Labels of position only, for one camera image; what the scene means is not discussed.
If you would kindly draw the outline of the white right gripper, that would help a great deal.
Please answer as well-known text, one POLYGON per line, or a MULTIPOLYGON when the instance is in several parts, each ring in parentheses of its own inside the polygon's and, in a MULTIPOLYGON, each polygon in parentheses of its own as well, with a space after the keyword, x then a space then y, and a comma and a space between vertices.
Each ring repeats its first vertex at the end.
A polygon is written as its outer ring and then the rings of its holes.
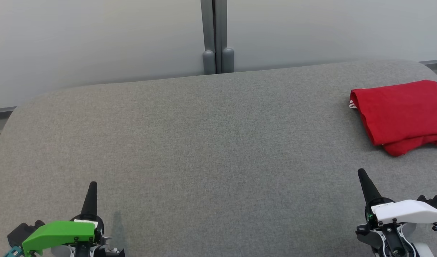
POLYGON ((437 208, 417 200, 383 203, 382 196, 364 168, 358 169, 358 177, 366 205, 371 205, 370 210, 365 211, 368 222, 372 221, 377 226, 390 223, 437 223, 437 208))

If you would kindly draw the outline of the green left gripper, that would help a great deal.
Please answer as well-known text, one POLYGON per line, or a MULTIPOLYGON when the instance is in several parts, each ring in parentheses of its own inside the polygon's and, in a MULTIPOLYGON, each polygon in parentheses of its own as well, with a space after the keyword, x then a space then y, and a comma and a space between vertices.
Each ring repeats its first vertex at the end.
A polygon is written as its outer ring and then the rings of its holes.
POLYGON ((40 226, 22 242, 24 256, 42 255, 45 249, 66 247, 70 257, 125 257, 125 250, 111 248, 104 236, 104 223, 97 216, 97 182, 90 182, 81 214, 70 221, 40 226))

